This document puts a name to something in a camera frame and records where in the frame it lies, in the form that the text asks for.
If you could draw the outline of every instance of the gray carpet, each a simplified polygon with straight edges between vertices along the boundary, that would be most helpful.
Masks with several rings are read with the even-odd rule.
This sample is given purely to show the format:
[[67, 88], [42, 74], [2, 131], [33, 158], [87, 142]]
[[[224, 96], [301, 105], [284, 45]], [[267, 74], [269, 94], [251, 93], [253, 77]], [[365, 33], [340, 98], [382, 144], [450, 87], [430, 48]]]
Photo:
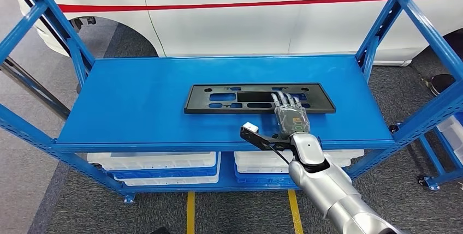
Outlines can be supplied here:
[[[452, 34], [452, 44], [463, 37]], [[150, 44], [119, 26], [106, 56], [153, 56]], [[402, 121], [432, 98], [423, 79], [444, 69], [431, 50], [418, 56], [409, 67], [374, 67], [371, 89], [389, 124]], [[452, 165], [432, 134], [427, 135], [443, 158]], [[463, 190], [447, 183], [431, 192], [416, 183], [415, 176], [435, 175], [420, 144], [413, 143], [354, 184], [380, 215], [411, 233], [461, 233]], [[312, 203], [298, 193], [305, 233], [336, 233], [320, 218]], [[286, 191], [262, 193], [198, 193], [196, 233], [294, 233]], [[185, 233], [186, 194], [142, 194], [136, 204], [124, 205], [122, 197], [70, 170], [59, 191], [46, 233], [140, 233], [166, 226], [172, 233]]]

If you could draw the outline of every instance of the blue plastic crate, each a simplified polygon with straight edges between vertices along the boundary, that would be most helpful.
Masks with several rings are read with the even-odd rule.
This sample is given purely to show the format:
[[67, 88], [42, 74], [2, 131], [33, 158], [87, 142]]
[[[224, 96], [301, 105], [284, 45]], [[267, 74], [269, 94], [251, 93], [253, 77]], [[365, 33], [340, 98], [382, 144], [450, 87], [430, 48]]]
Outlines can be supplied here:
[[188, 167], [155, 170], [110, 170], [105, 172], [112, 174], [118, 179], [214, 176], [217, 174], [217, 159], [219, 155], [220, 152], [216, 152], [216, 163], [212, 167]]
[[296, 186], [288, 173], [239, 173], [236, 162], [233, 165], [238, 183]]

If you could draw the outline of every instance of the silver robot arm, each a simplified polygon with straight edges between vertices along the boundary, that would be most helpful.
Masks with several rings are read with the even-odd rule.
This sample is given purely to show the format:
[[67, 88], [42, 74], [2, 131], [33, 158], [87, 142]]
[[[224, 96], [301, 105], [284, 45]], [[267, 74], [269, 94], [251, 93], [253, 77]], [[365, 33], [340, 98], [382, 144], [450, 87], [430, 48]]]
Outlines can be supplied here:
[[280, 125], [278, 139], [257, 134], [258, 128], [246, 123], [241, 137], [262, 150], [291, 149], [294, 159], [289, 174], [317, 209], [328, 217], [341, 234], [402, 234], [382, 219], [352, 186], [349, 176], [323, 153], [318, 139], [310, 134], [305, 109], [298, 98], [278, 92], [272, 94], [275, 114]]

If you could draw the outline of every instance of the white plastic crate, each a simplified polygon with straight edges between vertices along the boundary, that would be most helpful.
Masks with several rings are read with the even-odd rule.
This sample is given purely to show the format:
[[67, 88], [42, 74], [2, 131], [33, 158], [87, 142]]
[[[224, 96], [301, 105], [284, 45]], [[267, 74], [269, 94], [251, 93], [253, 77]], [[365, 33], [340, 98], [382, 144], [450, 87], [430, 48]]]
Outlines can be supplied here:
[[98, 163], [104, 170], [170, 169], [183, 167], [212, 167], [215, 152], [134, 152], [89, 153], [89, 163]]
[[221, 155], [217, 158], [217, 173], [207, 177], [170, 177], [170, 178], [123, 178], [114, 179], [125, 182], [128, 186], [148, 186], [148, 185], [178, 185], [178, 184], [204, 184], [217, 183], [220, 173]]
[[463, 125], [451, 116], [437, 125], [437, 129], [444, 135], [453, 149], [456, 157], [463, 163]]
[[[350, 166], [351, 159], [365, 154], [363, 149], [326, 152], [333, 158], [333, 162], [340, 167]], [[283, 151], [281, 154], [288, 161], [293, 159], [291, 151]], [[236, 151], [234, 155], [236, 169], [239, 173], [288, 173], [288, 164], [273, 151]]]

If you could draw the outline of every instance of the blue shelf rack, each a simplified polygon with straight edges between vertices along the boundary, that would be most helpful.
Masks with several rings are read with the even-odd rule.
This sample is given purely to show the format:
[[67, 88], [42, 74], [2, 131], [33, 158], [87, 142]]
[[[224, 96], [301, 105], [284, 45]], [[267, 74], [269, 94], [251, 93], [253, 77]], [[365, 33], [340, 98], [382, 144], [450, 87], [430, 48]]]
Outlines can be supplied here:
[[[245, 191], [294, 189], [263, 183], [240, 184], [232, 151], [255, 151], [243, 142], [245, 122], [264, 134], [278, 130], [273, 115], [187, 115], [183, 104], [193, 84], [319, 82], [336, 113], [310, 114], [312, 132], [324, 149], [370, 149], [348, 174], [352, 178], [379, 164], [463, 107], [463, 63], [412, 0], [388, 0], [352, 55], [194, 58], [118, 58], [95, 60], [53, 0], [25, 0], [30, 12], [0, 43], [0, 63], [41, 20], [74, 63], [82, 87], [60, 136], [45, 133], [0, 105], [0, 127], [125, 196], [165, 191]], [[391, 133], [368, 88], [376, 49], [405, 11], [456, 82]], [[27, 80], [20, 75], [19, 79]], [[82, 160], [76, 152], [220, 151], [218, 183], [128, 187]]]

